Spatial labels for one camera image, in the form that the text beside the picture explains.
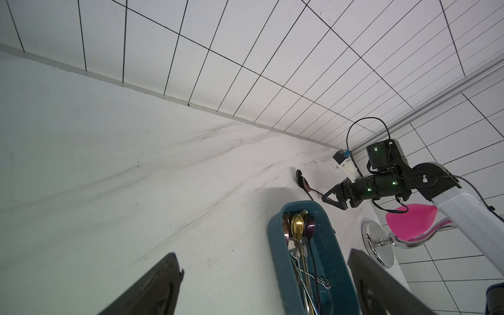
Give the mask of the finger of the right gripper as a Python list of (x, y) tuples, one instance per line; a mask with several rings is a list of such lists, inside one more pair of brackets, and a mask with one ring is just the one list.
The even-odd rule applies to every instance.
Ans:
[(333, 200), (331, 198), (323, 198), (322, 201), (324, 203), (327, 203), (327, 204), (329, 204), (331, 206), (334, 206), (334, 207), (336, 207), (338, 209), (341, 209), (341, 210), (347, 210), (348, 209), (348, 205), (347, 205), (347, 203), (346, 203), (345, 200), (343, 200), (343, 201), (336, 200), (335, 201), (335, 200)]
[(345, 182), (336, 184), (333, 188), (329, 189), (323, 196), (323, 201), (345, 201)]

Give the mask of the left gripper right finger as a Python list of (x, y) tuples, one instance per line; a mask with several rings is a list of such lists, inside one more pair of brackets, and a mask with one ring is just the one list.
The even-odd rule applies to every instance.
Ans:
[(434, 314), (362, 250), (352, 249), (347, 265), (362, 314)]

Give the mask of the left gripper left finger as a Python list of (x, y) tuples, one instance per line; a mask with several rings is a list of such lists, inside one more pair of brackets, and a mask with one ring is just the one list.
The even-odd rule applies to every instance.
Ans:
[(185, 271), (168, 253), (101, 314), (174, 314)]

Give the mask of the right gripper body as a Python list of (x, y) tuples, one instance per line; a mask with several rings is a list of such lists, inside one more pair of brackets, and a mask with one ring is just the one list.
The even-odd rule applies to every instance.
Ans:
[(341, 195), (345, 208), (357, 208), (363, 201), (362, 190), (349, 179), (341, 183)]

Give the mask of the gold slim spoon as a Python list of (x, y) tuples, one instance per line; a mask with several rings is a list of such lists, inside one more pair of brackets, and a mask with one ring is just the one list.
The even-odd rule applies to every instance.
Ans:
[(295, 214), (292, 219), (291, 219), (291, 234), (295, 240), (295, 245), (297, 247), (297, 250), (300, 254), (300, 266), (302, 270), (302, 275), (303, 275), (303, 283), (305, 285), (305, 292), (307, 295), (307, 299), (309, 302), (309, 314), (315, 314), (315, 307), (314, 303), (312, 300), (312, 291), (311, 288), (309, 287), (309, 276), (307, 274), (307, 264), (306, 264), (306, 257), (304, 254), (304, 246), (301, 242), (301, 238), (303, 236), (304, 232), (304, 220), (301, 214), (297, 213)]

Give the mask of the teal storage box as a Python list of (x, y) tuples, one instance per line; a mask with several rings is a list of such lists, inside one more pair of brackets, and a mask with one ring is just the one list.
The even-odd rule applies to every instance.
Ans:
[[(308, 211), (316, 220), (316, 229), (311, 240), (318, 276), (327, 280), (331, 287), (319, 285), (322, 314), (360, 314), (352, 278), (346, 266), (334, 229), (324, 209), (313, 201), (290, 202), (270, 219), (267, 236), (270, 252), (280, 289), (284, 314), (304, 314), (305, 308), (297, 284), (295, 269), (291, 264), (286, 239), (281, 235), (282, 215), (294, 215)], [(308, 250), (308, 271), (313, 272)]]

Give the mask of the rainbow ornate-handle spoon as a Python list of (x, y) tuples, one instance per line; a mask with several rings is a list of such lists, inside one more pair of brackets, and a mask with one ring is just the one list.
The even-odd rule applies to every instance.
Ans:
[(286, 244), (288, 245), (290, 242), (290, 218), (287, 215), (282, 215), (282, 229), (283, 234), (286, 239)]

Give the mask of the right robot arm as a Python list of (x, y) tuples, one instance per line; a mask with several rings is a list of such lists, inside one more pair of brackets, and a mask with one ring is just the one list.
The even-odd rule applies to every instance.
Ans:
[(503, 272), (503, 219), (481, 196), (474, 197), (460, 184), (461, 177), (442, 165), (427, 162), (410, 167), (395, 139), (366, 148), (368, 176), (353, 165), (352, 154), (338, 151), (333, 159), (347, 178), (322, 196), (322, 201), (346, 210), (364, 200), (394, 197), (401, 205), (387, 210), (390, 234), (374, 222), (362, 225), (366, 249), (380, 265), (389, 268), (392, 248), (416, 248), (437, 232), (459, 229), (479, 251)]

